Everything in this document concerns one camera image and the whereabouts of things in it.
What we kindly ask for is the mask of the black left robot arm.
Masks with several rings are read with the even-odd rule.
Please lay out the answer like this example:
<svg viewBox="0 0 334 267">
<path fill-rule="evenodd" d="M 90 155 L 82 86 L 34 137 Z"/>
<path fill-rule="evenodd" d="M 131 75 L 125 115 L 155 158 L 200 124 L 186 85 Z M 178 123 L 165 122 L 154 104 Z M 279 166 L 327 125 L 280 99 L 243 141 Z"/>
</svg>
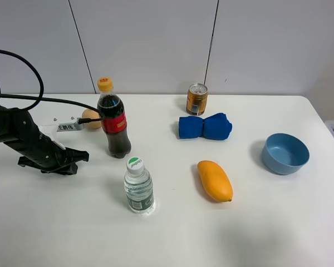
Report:
<svg viewBox="0 0 334 267">
<path fill-rule="evenodd" d="M 43 134 L 28 111 L 1 105 L 0 143 L 22 155 L 18 161 L 20 166 L 29 166 L 42 173 L 74 175 L 78 170 L 76 163 L 89 160 L 87 151 L 63 149 Z"/>
</svg>

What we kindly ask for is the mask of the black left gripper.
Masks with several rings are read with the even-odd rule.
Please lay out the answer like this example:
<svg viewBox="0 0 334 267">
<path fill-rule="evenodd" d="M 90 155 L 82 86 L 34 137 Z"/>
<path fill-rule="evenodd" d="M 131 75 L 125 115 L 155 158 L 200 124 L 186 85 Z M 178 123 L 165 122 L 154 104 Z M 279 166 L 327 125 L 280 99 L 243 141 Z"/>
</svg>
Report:
<svg viewBox="0 0 334 267">
<path fill-rule="evenodd" d="M 18 141 L 17 151 L 22 155 L 18 160 L 20 167 L 32 167 L 42 173 L 75 175 L 78 170 L 76 163 L 89 161 L 87 151 L 62 149 L 41 133 L 38 136 Z"/>
</svg>

